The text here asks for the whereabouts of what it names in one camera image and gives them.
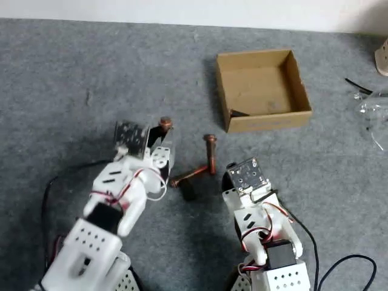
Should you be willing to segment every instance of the red and white wire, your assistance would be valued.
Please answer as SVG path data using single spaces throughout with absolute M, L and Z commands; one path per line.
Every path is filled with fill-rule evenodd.
M 289 219 L 289 221 L 290 221 L 291 223 L 294 222 L 294 220 L 290 217 L 289 213 L 288 213 L 287 211 L 285 211 L 282 207 L 277 206 L 277 205 L 275 205 L 274 203 L 271 203 L 271 202 L 263 202 L 263 204 L 272 206 L 273 208 L 276 208 L 276 209 L 279 210 L 284 216 L 286 216 L 286 217 Z

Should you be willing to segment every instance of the white plastic bracket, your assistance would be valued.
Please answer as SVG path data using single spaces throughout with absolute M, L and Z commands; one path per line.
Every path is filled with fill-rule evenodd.
M 306 264 L 297 264 L 269 271 L 251 272 L 252 289 L 268 291 L 309 291 Z

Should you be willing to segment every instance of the clear plastic object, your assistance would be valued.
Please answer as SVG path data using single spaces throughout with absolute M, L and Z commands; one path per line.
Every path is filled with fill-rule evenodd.
M 381 150 L 388 150 L 388 88 L 373 92 L 357 107 L 365 129 Z

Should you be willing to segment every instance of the white wall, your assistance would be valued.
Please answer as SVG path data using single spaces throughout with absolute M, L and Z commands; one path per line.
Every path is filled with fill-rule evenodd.
M 388 35 L 388 0 L 0 0 L 0 17 Z

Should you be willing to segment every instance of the gray carpet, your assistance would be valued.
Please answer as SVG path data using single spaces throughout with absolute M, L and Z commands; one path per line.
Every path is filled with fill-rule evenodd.
M 206 162 L 202 134 L 218 137 L 216 178 L 196 180 L 187 203 L 170 189 L 150 202 L 124 250 L 149 290 L 222 290 L 244 254 L 222 202 L 225 166 L 257 156 L 280 196 L 313 232 L 321 275 L 350 253 L 376 259 L 371 290 L 388 277 L 386 156 L 360 133 L 349 77 L 376 88 L 373 51 L 383 38 L 247 28 L 0 20 L 1 290 L 27 290 L 42 275 L 39 208 L 45 183 L 66 166 L 112 155 L 117 119 L 179 131 L 181 173 Z M 226 134 L 216 95 L 219 52 L 291 48 L 314 110 L 303 128 Z M 100 169 L 55 184 L 52 236 L 65 233 Z M 312 243 L 304 244 L 310 280 Z M 371 266 L 344 263 L 323 290 L 362 290 Z

